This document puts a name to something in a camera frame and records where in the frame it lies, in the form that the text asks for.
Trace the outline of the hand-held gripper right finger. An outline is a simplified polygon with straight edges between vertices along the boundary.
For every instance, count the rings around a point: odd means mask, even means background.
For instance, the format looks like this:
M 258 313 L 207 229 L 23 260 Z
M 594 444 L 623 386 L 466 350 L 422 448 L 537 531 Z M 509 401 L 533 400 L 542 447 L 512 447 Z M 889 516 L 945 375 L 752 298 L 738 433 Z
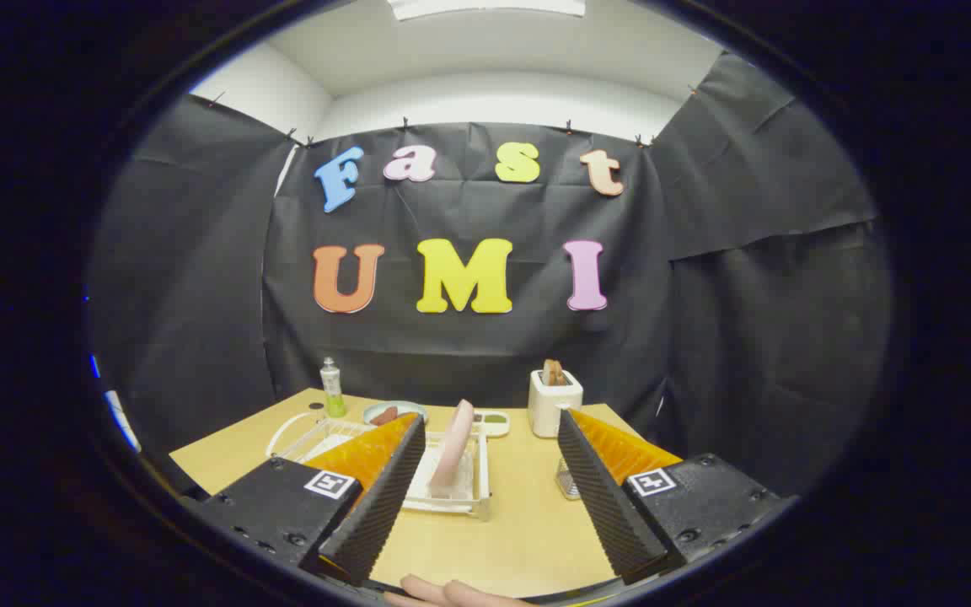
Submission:
M 586 412 L 562 411 L 556 442 L 624 583 L 724 550 L 797 502 L 717 454 L 681 459 Z

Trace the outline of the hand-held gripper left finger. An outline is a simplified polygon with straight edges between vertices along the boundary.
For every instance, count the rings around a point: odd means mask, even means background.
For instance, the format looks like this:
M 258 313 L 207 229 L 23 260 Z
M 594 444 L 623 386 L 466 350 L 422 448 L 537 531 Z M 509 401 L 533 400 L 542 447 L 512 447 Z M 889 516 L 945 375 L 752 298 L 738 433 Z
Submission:
M 361 585 L 373 572 L 426 446 L 409 412 L 302 464 L 272 457 L 191 511 L 282 567 Z

